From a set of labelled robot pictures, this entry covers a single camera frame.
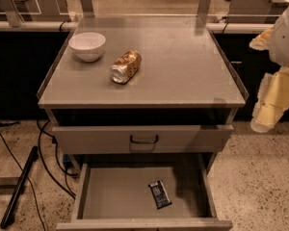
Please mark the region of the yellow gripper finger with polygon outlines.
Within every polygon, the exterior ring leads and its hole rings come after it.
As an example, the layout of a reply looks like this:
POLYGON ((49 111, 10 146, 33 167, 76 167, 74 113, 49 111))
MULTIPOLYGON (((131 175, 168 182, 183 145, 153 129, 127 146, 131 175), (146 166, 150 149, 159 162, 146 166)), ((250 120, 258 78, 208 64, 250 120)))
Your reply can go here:
POLYGON ((257 133, 267 133, 289 109, 289 67, 283 66, 275 74, 266 73, 257 98, 250 128, 257 133))
POLYGON ((254 50, 268 50, 271 41, 272 29, 268 28, 259 34, 256 38, 253 38, 250 42, 250 48, 254 50))

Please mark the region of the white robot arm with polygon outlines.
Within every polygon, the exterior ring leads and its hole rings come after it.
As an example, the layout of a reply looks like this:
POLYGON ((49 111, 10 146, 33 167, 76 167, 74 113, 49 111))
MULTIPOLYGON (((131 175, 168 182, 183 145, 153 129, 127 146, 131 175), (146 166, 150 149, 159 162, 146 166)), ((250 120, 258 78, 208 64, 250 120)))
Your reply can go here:
POLYGON ((267 133, 289 109, 289 7, 272 28, 250 42, 250 48, 268 50, 270 60, 280 66, 276 73, 264 75, 250 122, 254 132, 267 133))

